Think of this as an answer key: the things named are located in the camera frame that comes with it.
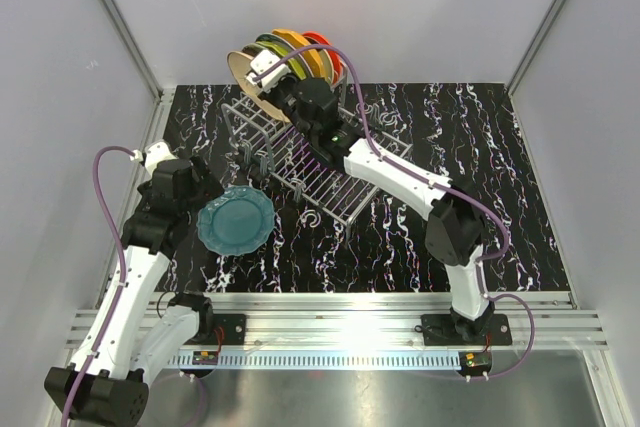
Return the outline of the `yellow dotted scalloped plate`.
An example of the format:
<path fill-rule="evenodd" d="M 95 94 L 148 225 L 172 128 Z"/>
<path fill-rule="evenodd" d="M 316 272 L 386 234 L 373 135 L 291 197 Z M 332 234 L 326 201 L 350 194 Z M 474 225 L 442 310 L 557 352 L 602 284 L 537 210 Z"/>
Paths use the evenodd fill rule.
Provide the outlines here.
<path fill-rule="evenodd" d="M 276 28 L 272 30 L 272 33 L 276 36 L 284 39 L 295 49 L 310 45 L 310 42 L 301 34 L 291 29 Z M 311 73 L 314 77 L 327 79 L 326 68 L 324 62 L 319 55 L 319 52 L 315 49 L 309 49 L 301 53 L 301 57 L 305 60 L 310 67 Z"/>

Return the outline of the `green dotted scalloped plate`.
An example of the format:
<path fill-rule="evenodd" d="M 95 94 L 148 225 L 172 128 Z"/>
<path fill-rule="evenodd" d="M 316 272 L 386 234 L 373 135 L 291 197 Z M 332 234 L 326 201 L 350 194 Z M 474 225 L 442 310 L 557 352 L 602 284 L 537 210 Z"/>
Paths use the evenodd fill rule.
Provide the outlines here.
<path fill-rule="evenodd" d="M 289 54 L 289 51 L 280 44 L 271 42 L 269 47 L 281 58 L 286 57 Z M 307 74 L 302 67 L 302 65 L 295 59 L 291 58 L 286 61 L 286 65 L 292 70 L 292 72 L 300 79 L 304 80 L 307 78 Z"/>

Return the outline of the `teal scalloped plate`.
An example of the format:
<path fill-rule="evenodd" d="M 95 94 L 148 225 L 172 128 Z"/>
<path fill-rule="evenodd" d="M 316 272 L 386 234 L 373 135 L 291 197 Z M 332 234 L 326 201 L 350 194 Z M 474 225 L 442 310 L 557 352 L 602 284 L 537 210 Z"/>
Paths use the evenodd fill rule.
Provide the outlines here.
<path fill-rule="evenodd" d="M 199 211 L 196 227 L 199 240 L 209 251 L 245 255 L 268 241 L 275 227 L 275 210 L 261 190 L 231 186 Z"/>

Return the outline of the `white plate green rim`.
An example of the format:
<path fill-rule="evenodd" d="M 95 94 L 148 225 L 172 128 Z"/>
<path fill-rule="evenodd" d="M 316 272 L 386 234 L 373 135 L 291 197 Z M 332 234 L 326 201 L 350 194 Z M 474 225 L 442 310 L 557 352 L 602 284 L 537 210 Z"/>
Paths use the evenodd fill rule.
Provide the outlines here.
<path fill-rule="evenodd" d="M 278 37 L 278 36 L 276 36 L 275 34 L 272 34 L 272 33 L 263 33 L 263 34 L 260 34 L 256 38 L 256 43 L 259 43 L 259 44 L 261 44 L 264 47 L 267 47 L 269 49 L 271 49 L 269 47 L 269 44 L 271 42 L 274 42 L 274 43 L 282 45 L 283 47 L 285 47 L 289 51 L 289 54 L 294 50 L 294 47 L 291 46 L 288 42 L 286 42 L 284 39 L 282 39 L 282 38 L 280 38 L 280 37 Z M 304 68 L 304 70 L 305 70 L 305 72 L 307 74 L 307 77 L 308 77 L 310 75 L 310 70 L 309 70 L 305 60 L 302 59 L 300 56 L 295 56 L 295 57 L 292 57 L 292 58 L 295 58 L 302 65 L 302 67 Z"/>

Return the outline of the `orange red plate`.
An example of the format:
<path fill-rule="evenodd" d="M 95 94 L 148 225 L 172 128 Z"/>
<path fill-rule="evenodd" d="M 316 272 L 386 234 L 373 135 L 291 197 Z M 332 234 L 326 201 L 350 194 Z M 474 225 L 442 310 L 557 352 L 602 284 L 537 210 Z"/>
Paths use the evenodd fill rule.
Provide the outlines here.
<path fill-rule="evenodd" d="M 315 31 L 306 31 L 303 37 L 312 44 L 330 45 L 331 42 L 322 34 Z M 323 49 L 322 52 L 329 59 L 331 64 L 332 84 L 335 85 L 342 76 L 342 63 L 338 55 L 332 50 Z"/>

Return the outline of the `mint plate flower print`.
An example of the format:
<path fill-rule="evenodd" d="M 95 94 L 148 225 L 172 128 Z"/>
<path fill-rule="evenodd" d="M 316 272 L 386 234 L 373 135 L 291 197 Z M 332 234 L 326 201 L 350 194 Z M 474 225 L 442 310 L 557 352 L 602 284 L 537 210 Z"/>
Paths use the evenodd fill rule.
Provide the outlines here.
<path fill-rule="evenodd" d="M 253 43 L 249 43 L 248 45 L 244 46 L 242 48 L 242 52 L 251 56 L 252 58 L 258 56 L 263 50 L 265 49 L 265 47 L 259 43 L 253 42 Z"/>

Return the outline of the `beige plate bird print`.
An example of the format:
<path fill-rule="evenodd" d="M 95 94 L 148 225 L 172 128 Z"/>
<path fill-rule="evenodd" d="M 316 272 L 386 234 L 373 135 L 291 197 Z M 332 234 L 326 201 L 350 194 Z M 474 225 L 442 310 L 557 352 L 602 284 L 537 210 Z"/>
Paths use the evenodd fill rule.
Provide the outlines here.
<path fill-rule="evenodd" d="M 241 90 L 262 111 L 277 121 L 289 122 L 285 114 L 267 100 L 260 98 L 261 94 L 270 93 L 279 81 L 291 74 L 286 63 L 279 65 L 264 78 L 259 76 L 269 70 L 281 58 L 268 49 L 261 50 L 256 56 L 232 51 L 227 55 L 228 67 Z"/>

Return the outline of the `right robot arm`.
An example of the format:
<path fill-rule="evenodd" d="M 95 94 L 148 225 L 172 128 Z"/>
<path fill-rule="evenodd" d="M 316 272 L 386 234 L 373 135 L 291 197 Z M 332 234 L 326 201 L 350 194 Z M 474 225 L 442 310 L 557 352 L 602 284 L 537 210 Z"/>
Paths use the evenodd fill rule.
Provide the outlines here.
<path fill-rule="evenodd" d="M 291 122 L 323 165 L 376 186 L 425 220 L 427 252 L 444 265 L 452 296 L 449 319 L 425 331 L 438 342 L 484 342 L 495 306 L 481 272 L 485 217 L 479 204 L 450 179 L 382 148 L 367 122 L 346 121 L 322 79 L 287 74 L 258 98 Z"/>

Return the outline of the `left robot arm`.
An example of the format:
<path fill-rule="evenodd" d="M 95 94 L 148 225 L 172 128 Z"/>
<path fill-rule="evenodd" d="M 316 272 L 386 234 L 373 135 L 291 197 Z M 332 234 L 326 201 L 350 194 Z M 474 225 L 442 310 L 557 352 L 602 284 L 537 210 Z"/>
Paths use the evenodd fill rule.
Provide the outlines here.
<path fill-rule="evenodd" d="M 136 338 L 190 218 L 224 192 L 199 157 L 168 156 L 145 167 L 151 177 L 139 186 L 140 202 L 115 235 L 117 265 L 98 314 L 69 364 L 51 368 L 44 381 L 63 426 L 72 420 L 137 425 L 152 383 L 178 349 L 221 336 L 210 300 L 180 292 L 151 331 Z"/>

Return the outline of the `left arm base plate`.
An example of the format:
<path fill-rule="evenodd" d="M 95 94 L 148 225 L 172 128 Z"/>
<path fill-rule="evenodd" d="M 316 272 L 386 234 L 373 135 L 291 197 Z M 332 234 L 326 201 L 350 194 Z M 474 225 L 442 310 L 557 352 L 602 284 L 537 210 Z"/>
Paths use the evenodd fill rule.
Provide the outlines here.
<path fill-rule="evenodd" d="M 241 346 L 245 342 L 246 324 L 245 314 L 213 314 L 186 345 L 214 346 L 221 340 L 222 346 Z"/>

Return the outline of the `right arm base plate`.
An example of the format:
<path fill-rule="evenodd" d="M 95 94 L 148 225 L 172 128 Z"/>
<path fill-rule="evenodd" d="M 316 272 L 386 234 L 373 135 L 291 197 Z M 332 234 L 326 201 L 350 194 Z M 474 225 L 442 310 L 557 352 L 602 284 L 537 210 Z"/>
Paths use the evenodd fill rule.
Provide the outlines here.
<path fill-rule="evenodd" d="M 508 318 L 492 314 L 486 319 L 469 321 L 452 314 L 424 314 L 414 330 L 421 334 L 425 346 L 511 346 Z"/>

